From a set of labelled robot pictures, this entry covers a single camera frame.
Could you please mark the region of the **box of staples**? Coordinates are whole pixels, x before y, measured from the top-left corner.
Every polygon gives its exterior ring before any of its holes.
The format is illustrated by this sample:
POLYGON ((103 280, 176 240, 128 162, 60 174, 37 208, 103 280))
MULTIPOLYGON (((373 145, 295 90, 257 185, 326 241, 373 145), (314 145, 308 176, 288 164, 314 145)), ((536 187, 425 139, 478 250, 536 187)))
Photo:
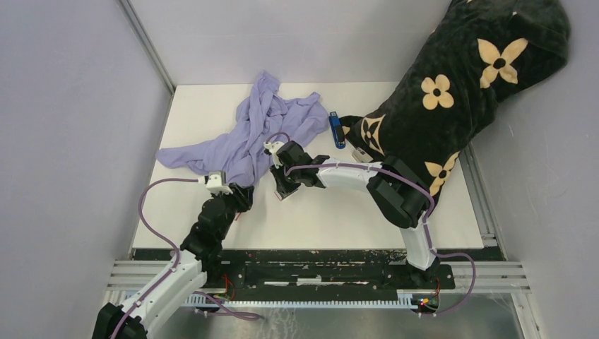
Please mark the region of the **box of staples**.
POLYGON ((275 195, 278 197, 278 199, 280 201, 283 201, 286 198, 288 198, 289 196, 291 196, 292 194, 294 194, 297 190, 298 190, 298 187, 291 188, 291 189, 279 187, 275 190, 275 195))

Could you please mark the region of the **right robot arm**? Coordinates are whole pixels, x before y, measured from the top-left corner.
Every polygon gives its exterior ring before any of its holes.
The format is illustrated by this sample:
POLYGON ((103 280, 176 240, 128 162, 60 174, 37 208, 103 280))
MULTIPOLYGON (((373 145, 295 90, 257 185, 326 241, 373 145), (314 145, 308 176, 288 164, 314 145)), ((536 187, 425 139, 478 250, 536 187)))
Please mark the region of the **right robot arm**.
POLYGON ((300 186, 343 187, 368 193, 384 218, 399 228, 407 252, 408 279, 417 288, 436 280, 439 259, 427 229, 435 200, 424 182, 396 157, 383 162, 341 162, 327 155, 311 157, 295 141, 266 141, 271 174, 280 199, 300 186))

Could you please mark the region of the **beige and black stapler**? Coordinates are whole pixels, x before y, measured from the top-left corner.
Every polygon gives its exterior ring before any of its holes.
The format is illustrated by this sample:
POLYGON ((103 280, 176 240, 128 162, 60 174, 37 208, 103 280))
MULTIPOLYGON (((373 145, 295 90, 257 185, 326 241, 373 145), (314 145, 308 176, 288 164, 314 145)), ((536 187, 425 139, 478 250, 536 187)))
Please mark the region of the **beige and black stapler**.
POLYGON ((354 148, 352 150, 352 158, 360 163, 371 163, 374 161, 373 157, 361 148, 354 148))

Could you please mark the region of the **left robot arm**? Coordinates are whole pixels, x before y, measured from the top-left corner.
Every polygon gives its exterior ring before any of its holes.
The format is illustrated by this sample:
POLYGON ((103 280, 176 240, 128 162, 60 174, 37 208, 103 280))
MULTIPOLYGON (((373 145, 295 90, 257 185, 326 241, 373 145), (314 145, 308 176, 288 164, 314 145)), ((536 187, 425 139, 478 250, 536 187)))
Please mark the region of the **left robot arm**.
POLYGON ((254 187, 228 184, 212 193, 169 263, 120 305, 106 303, 97 315, 93 338, 155 338, 185 299, 223 276, 216 264, 223 241, 240 213, 253 205, 254 187))

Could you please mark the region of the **blue stapler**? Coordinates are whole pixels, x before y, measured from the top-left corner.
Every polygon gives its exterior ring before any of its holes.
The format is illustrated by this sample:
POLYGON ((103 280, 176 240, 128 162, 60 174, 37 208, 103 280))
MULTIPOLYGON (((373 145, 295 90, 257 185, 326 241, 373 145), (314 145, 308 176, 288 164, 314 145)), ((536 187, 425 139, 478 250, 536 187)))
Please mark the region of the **blue stapler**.
POLYGON ((337 147, 337 149, 344 149, 345 133, 343 131, 343 126, 340 122, 337 112, 330 112, 328 116, 328 121, 331 127, 331 132, 333 135, 333 141, 335 146, 337 147))

